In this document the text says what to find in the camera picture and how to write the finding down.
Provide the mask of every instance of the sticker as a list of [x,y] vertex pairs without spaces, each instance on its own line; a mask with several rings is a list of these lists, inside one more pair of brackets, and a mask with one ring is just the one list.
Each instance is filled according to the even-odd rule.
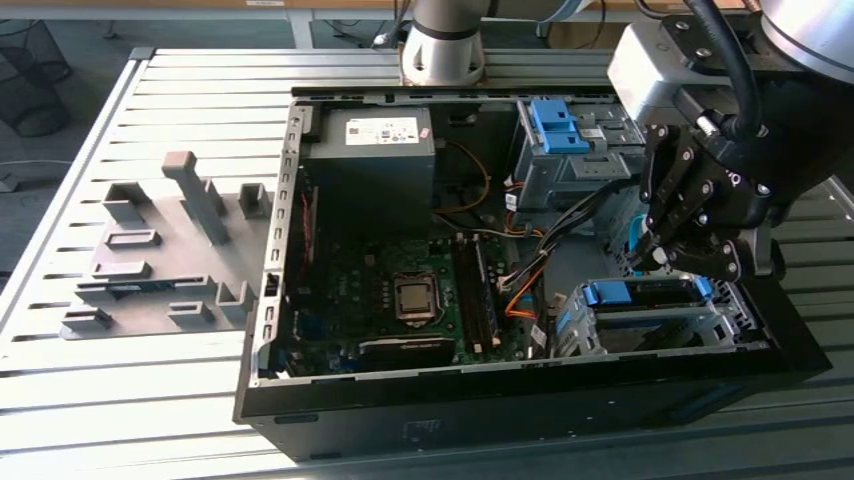
[[403,438],[412,443],[432,443],[441,431],[441,420],[419,420],[403,424]]
[[531,327],[531,338],[541,348],[545,348],[545,333],[536,325]]
[[419,142],[415,117],[353,118],[344,128],[347,145],[399,145]]
[[511,212],[516,211],[516,196],[512,193],[504,194],[504,205]]
[[581,137],[584,138],[604,138],[604,133],[601,133],[601,129],[596,128],[581,128],[579,130],[581,132]]

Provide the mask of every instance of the screw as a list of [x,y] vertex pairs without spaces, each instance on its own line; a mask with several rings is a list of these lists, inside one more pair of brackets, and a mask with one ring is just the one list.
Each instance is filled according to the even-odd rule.
[[707,137],[711,137],[712,135],[720,133],[720,130],[718,130],[718,126],[706,116],[702,116],[696,119],[696,127],[703,131]]

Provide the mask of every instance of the black cable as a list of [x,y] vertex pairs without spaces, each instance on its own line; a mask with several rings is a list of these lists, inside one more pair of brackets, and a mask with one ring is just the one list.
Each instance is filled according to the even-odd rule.
[[738,115],[723,124],[727,137],[739,140],[755,137],[762,128],[759,87],[747,57],[723,13],[714,0],[683,0],[720,55],[738,101]]
[[412,0],[403,0],[403,4],[400,5],[400,13],[395,13],[395,23],[391,25],[391,29],[388,30],[388,40],[391,42],[393,42],[393,39],[397,35],[397,30],[400,30],[403,19],[405,18],[405,12],[409,11],[411,3]]
[[555,325],[548,317],[548,302],[545,301],[545,273],[539,276],[531,285],[531,293],[533,294],[533,305],[536,311],[536,326],[545,334],[545,346],[543,347],[541,358],[551,358],[551,349],[555,337]]
[[601,32],[604,31],[604,21],[607,19],[607,14],[608,14],[608,4],[605,3],[604,0],[599,0],[599,5],[600,5],[601,16],[599,17],[599,25],[596,26],[596,36],[592,37],[591,41],[588,41],[587,43],[584,43],[583,45],[575,48],[593,48],[596,46],[596,42],[599,41],[599,38],[601,37]]
[[640,10],[640,13],[654,20],[660,20],[667,15],[670,15],[670,13],[667,12],[659,12],[658,10],[652,9],[645,4],[645,0],[635,0],[635,6],[637,7],[637,10]]
[[[456,199],[459,200],[460,207],[463,205],[468,205],[469,202],[465,200],[465,192],[463,191],[461,188],[456,191]],[[483,221],[483,219],[480,218],[480,215],[476,214],[473,208],[469,208],[468,210],[465,210],[464,213],[468,214],[471,219],[475,221],[475,224],[480,225],[480,227],[483,228],[489,228],[489,225]]]
[[[607,198],[611,194],[619,192],[627,187],[636,185],[639,182],[639,176],[633,175],[629,178],[623,180],[613,180],[612,182],[605,183],[599,190],[587,195],[575,205],[572,205],[565,212],[557,217],[553,225],[545,233],[543,234],[543,238],[539,242],[537,250],[541,250],[551,243],[551,240],[561,234],[563,232],[569,232],[573,228],[577,227],[581,223],[584,223],[589,217],[596,213],[597,208],[601,206]],[[580,223],[576,219],[587,217]]]
[[332,24],[332,22],[329,22],[328,20],[324,20],[324,21],[323,21],[323,23],[325,23],[325,24],[329,26],[329,28],[331,28],[332,30],[335,30],[335,32],[336,32],[341,37],[344,37],[345,39],[348,39],[348,40],[351,40],[351,41],[355,41],[355,42],[356,42],[356,46],[357,46],[359,48],[364,48],[364,39],[361,39],[361,38],[356,37],[352,33],[347,33],[347,32],[344,32],[344,31],[343,31],[340,28],[337,28],[337,27]]

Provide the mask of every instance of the motherboard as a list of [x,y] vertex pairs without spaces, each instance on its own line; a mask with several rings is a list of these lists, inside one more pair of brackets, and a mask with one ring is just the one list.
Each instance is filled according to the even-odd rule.
[[284,347],[292,375],[523,358],[523,325],[496,304],[503,239],[459,235],[328,250],[313,289],[300,290],[311,300],[300,302]]

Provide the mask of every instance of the power supply label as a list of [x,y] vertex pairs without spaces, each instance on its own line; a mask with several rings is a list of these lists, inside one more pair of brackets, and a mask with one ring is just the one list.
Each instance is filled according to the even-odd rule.
[[347,122],[347,145],[399,145],[417,143],[415,117],[353,118]]

